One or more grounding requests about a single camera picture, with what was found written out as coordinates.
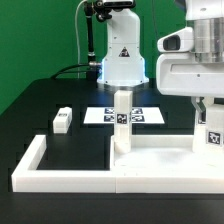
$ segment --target green wall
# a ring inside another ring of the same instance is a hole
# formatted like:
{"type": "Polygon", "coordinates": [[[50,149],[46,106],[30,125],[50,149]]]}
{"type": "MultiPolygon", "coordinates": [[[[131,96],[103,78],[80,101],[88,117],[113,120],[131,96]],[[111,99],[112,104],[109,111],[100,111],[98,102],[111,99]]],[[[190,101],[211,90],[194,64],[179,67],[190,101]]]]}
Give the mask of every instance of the green wall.
{"type": "MultiPolygon", "coordinates": [[[[77,62],[74,15],[79,0],[0,0],[0,114],[33,81],[77,62]]],[[[152,1],[136,0],[141,18],[141,54],[155,77],[158,57],[152,1]]],[[[184,13],[173,0],[154,0],[158,37],[184,27],[184,13]]],[[[86,24],[79,14],[81,61],[86,62],[86,24]]],[[[95,51],[106,53],[106,24],[94,19],[95,51]]]]}

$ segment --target black cable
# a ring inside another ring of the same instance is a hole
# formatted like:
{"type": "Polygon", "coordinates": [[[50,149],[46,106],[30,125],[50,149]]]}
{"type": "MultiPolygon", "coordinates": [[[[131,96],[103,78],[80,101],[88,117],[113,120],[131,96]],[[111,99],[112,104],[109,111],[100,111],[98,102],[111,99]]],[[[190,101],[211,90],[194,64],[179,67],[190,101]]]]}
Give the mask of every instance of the black cable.
{"type": "Polygon", "coordinates": [[[157,29],[157,24],[156,24],[155,10],[156,10],[155,9],[155,1],[152,0],[152,21],[153,21],[153,26],[154,26],[156,41],[158,41],[159,40],[159,34],[158,34],[158,29],[157,29]]]}
{"type": "Polygon", "coordinates": [[[89,66],[88,63],[86,64],[77,64],[77,65],[71,65],[71,66],[68,66],[68,67],[65,67],[61,70],[59,70],[56,74],[52,75],[51,76],[51,79],[56,79],[60,74],[63,74],[65,73],[66,71],[70,70],[70,69],[73,69],[73,68],[80,68],[80,67],[85,67],[85,66],[89,66]]]}

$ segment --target black table surface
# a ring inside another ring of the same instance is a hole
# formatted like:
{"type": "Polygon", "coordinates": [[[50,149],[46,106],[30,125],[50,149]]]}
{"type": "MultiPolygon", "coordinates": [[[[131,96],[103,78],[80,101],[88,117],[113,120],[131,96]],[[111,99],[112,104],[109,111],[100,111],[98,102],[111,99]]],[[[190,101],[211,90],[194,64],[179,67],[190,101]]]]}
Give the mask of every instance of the black table surface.
{"type": "MultiPolygon", "coordinates": [[[[38,169],[107,170],[113,125],[83,124],[87,107],[113,107],[113,92],[87,80],[34,81],[0,116],[0,223],[224,223],[224,195],[13,193],[11,174],[36,134],[47,135],[38,169]],[[59,108],[73,109],[66,135],[54,135],[59,108]]],[[[165,124],[134,124],[133,134],[193,134],[189,97],[155,88],[134,93],[134,107],[159,107],[165,124]]]]}

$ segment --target white paper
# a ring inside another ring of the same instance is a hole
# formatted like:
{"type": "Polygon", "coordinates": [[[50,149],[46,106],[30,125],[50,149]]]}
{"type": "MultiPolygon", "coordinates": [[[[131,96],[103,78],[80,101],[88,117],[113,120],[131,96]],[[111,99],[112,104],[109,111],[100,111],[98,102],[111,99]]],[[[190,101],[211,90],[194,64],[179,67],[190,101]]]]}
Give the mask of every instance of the white paper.
{"type": "MultiPolygon", "coordinates": [[[[113,117],[112,107],[88,107],[84,124],[113,124],[113,117]]],[[[164,124],[164,120],[158,107],[134,107],[132,123],[164,124]]]]}

